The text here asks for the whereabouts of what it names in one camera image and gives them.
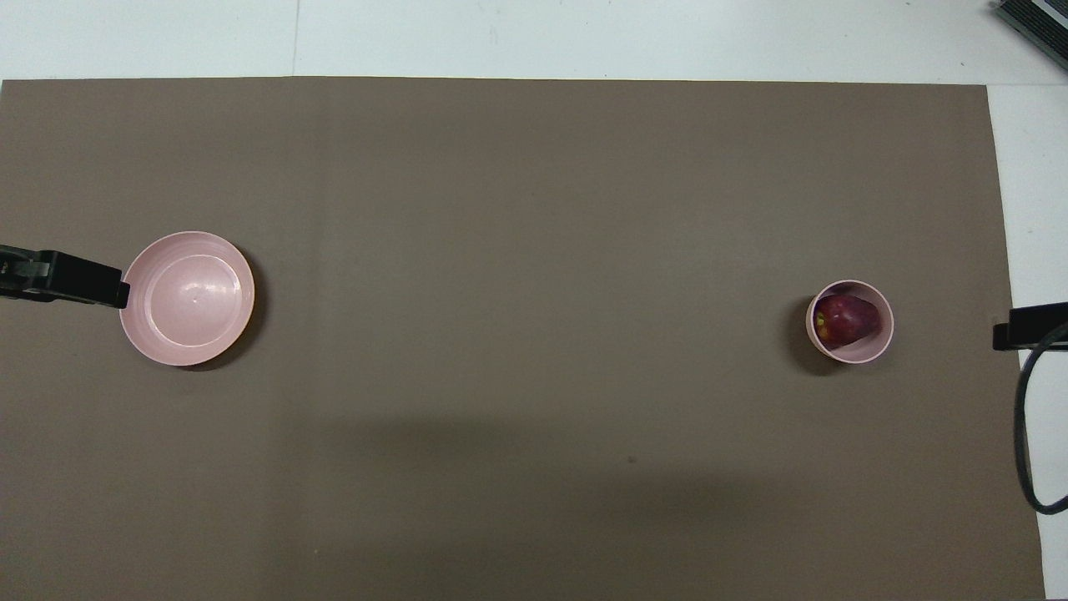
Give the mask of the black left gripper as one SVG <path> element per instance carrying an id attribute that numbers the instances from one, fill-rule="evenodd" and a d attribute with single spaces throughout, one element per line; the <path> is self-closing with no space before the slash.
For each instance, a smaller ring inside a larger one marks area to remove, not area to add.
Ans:
<path id="1" fill-rule="evenodd" d="M 27 275 L 23 267 L 34 260 L 34 252 L 1 246 L 1 296 L 26 298 Z M 125 309 L 130 285 L 114 267 L 56 250 L 38 252 L 38 273 L 33 276 L 33 297 L 42 303 L 72 301 L 110 309 Z"/>

